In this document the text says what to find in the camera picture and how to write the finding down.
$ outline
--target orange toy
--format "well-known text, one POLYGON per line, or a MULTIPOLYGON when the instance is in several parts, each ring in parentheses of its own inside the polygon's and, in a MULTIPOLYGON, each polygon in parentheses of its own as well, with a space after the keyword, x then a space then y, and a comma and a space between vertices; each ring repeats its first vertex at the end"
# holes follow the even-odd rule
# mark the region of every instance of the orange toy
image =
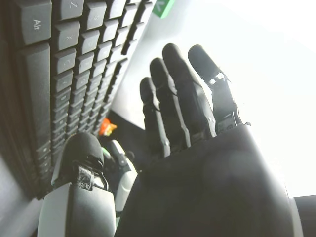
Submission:
POLYGON ((99 136, 110 136, 113 130, 117 129, 117 126, 112 124, 108 118, 105 118, 101 124, 99 136))

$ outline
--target green box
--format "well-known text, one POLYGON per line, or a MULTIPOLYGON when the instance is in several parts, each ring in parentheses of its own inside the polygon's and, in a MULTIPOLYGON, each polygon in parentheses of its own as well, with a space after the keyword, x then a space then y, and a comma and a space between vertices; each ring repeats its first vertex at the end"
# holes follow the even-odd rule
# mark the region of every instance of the green box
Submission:
POLYGON ((158 17, 165 18, 174 4, 174 0, 157 0, 154 7, 154 14, 158 17))

